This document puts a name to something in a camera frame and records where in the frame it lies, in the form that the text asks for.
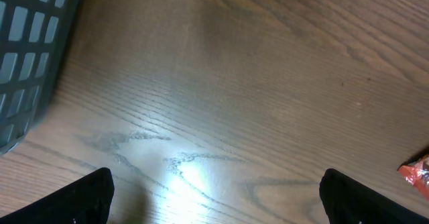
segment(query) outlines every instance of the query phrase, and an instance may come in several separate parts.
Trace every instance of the wooden floor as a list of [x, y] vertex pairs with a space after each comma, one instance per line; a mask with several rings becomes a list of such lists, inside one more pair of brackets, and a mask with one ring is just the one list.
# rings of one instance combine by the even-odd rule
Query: wooden floor
[[429, 0], [85, 0], [0, 216], [102, 166], [111, 223], [327, 223], [327, 168], [429, 216], [428, 71]]

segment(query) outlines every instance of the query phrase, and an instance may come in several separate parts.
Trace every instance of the red wrapper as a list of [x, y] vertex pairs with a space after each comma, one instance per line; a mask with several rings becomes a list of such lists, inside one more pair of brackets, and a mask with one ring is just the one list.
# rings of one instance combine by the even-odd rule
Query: red wrapper
[[401, 166], [398, 172], [429, 200], [429, 154], [417, 162]]

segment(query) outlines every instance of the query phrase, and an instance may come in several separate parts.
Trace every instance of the gray plastic basket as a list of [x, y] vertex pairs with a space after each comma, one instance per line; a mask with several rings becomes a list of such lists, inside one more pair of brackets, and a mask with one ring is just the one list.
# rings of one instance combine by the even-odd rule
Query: gray plastic basket
[[39, 121], [78, 0], [0, 0], [0, 154]]

